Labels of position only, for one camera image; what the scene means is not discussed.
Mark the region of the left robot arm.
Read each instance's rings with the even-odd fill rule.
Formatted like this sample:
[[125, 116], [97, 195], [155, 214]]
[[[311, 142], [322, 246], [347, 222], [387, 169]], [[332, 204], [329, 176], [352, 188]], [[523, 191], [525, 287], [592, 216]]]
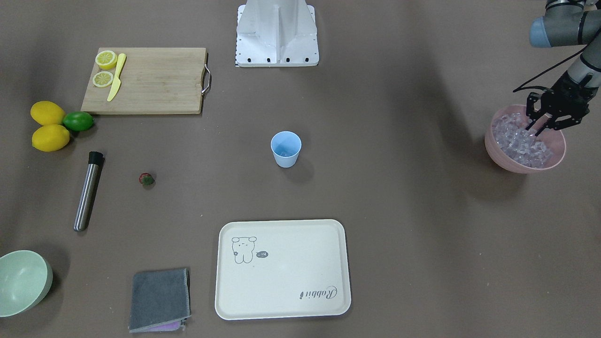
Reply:
[[526, 115], [532, 128], [547, 116], [535, 135], [580, 124], [601, 83], [600, 10], [585, 10], [585, 0], [548, 0], [545, 15], [532, 22], [530, 44], [539, 48], [584, 45], [573, 64], [550, 88], [537, 86], [527, 98]]

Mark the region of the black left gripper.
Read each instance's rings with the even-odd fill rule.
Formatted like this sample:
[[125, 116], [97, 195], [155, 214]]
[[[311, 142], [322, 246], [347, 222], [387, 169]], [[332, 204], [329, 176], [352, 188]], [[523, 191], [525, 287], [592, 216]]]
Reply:
[[559, 131], [580, 124], [589, 113], [588, 103], [598, 91], [598, 75], [587, 73], [580, 81], [564, 73], [551, 88], [543, 93], [531, 92], [527, 98], [525, 129], [538, 137], [546, 130]]

